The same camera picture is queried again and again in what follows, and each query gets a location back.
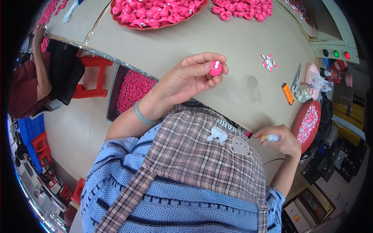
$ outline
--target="bracelet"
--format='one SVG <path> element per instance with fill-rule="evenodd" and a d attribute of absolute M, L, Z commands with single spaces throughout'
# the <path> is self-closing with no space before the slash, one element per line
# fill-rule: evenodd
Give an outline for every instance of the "bracelet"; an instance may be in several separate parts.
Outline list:
<path fill-rule="evenodd" d="M 137 101 L 135 104 L 135 113 L 136 116 L 140 119 L 140 121 L 144 122 L 147 125 L 155 125 L 156 123 L 158 123 L 158 120 L 149 120 L 146 117 L 144 117 L 144 115 L 140 112 L 139 102 L 140 101 Z"/>

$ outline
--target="orange object with black end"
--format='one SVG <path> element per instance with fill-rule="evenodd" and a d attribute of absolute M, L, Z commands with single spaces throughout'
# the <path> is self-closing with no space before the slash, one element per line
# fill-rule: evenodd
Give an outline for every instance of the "orange object with black end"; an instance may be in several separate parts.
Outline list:
<path fill-rule="evenodd" d="M 281 88 L 282 88 L 282 90 L 283 90 L 283 92 L 284 92 L 284 94 L 286 96 L 286 99 L 288 100 L 288 103 L 290 105 L 292 105 L 294 103 L 294 99 L 293 99 L 293 96 L 292 96 L 292 94 L 290 92 L 288 84 L 284 83 Z"/>

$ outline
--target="person in maroon shirt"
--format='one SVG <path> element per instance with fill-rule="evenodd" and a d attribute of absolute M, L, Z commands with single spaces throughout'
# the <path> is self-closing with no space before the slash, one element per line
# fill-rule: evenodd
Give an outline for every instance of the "person in maroon shirt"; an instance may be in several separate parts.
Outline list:
<path fill-rule="evenodd" d="M 42 53 L 45 30 L 42 23 L 32 41 L 33 55 L 13 73 L 8 106 L 13 118 L 22 119 L 48 110 L 46 103 L 55 99 L 68 105 L 84 74 L 84 65 L 76 56 L 78 48 L 49 40 Z"/>
<path fill-rule="evenodd" d="M 33 57 L 22 66 L 18 66 L 13 73 L 8 108 L 8 113 L 13 118 L 31 116 L 50 101 L 50 53 L 42 53 L 40 46 L 46 30 L 44 25 L 41 24 L 34 35 Z"/>

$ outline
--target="black knob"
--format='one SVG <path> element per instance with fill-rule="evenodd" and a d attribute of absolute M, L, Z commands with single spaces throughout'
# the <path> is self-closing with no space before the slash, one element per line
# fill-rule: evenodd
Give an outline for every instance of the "black knob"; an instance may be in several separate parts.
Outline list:
<path fill-rule="evenodd" d="M 329 52 L 326 49 L 323 50 L 323 54 L 325 57 L 329 56 Z"/>

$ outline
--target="floor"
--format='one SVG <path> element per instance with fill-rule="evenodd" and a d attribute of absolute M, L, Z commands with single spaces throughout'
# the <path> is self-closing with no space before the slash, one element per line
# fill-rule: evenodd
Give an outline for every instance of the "floor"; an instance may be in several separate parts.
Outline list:
<path fill-rule="evenodd" d="M 104 89 L 109 90 L 105 98 L 72 99 L 68 106 L 44 114 L 45 129 L 53 158 L 76 180 L 86 178 L 89 169 L 101 148 L 105 135 L 111 125 L 106 120 L 106 108 L 109 100 L 117 64 L 105 70 Z M 95 88 L 98 67 L 87 67 L 80 83 L 88 89 Z M 253 147 L 260 155 L 263 164 L 284 155 L 260 145 L 258 140 L 251 139 Z M 282 160 L 270 162 L 264 166 L 267 185 L 270 184 Z M 303 190 L 307 184 L 300 176 L 303 165 L 299 165 L 292 191 Z"/>

